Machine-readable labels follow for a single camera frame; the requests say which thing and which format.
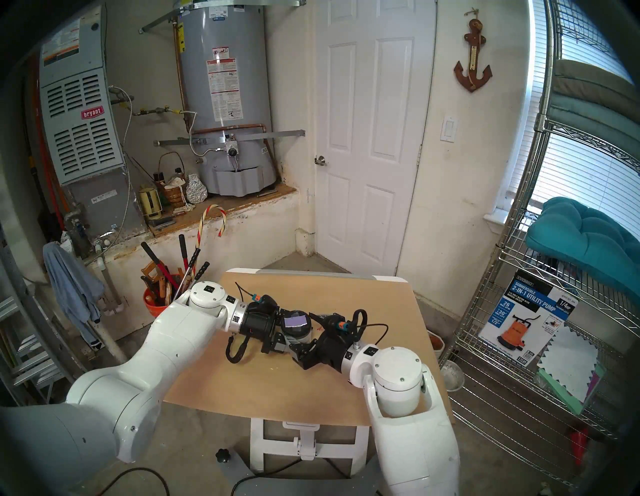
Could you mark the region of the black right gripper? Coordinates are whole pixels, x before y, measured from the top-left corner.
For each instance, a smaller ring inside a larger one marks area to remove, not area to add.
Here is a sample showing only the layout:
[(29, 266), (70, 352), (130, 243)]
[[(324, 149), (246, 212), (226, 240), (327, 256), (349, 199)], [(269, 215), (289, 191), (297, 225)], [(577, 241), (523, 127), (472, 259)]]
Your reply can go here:
[(351, 347), (351, 337), (346, 335), (346, 319), (338, 313), (309, 313), (323, 329), (316, 342), (289, 344), (293, 360), (303, 370), (324, 364), (332, 369), (342, 369), (344, 357)]

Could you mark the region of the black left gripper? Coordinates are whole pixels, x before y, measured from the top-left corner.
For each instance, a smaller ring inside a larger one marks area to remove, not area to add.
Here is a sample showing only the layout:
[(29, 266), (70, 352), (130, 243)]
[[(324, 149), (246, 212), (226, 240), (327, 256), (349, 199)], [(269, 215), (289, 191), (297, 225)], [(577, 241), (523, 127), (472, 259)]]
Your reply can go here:
[(291, 316), (291, 311), (278, 305), (247, 305), (239, 333), (262, 343), (262, 353), (292, 353), (291, 346), (302, 342), (287, 334), (278, 334), (277, 323)]

